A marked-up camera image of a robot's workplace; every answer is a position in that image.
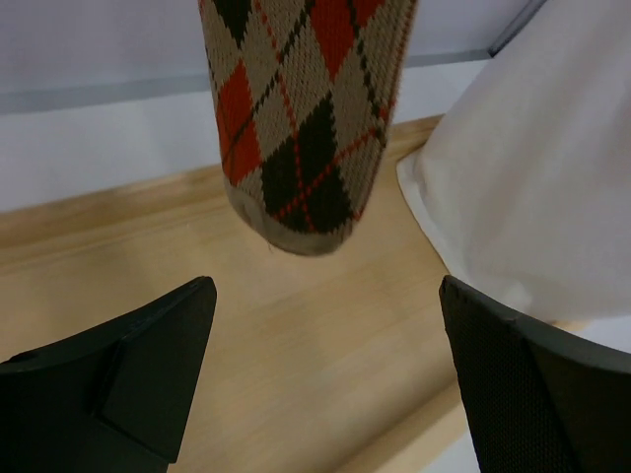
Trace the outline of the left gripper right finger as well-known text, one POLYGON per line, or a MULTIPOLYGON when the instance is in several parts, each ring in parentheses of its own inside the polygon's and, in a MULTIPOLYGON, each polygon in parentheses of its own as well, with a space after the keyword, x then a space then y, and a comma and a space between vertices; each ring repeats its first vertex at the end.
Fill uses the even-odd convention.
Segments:
POLYGON ((629 354, 453 276, 439 297, 481 471, 629 471, 629 354))

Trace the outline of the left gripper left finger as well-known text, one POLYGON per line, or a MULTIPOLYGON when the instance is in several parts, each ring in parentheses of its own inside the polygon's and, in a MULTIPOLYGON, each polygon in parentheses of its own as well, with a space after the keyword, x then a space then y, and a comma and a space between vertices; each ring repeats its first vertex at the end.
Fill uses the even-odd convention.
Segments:
POLYGON ((1 365, 4 472, 165 472, 216 308, 210 277, 1 365))

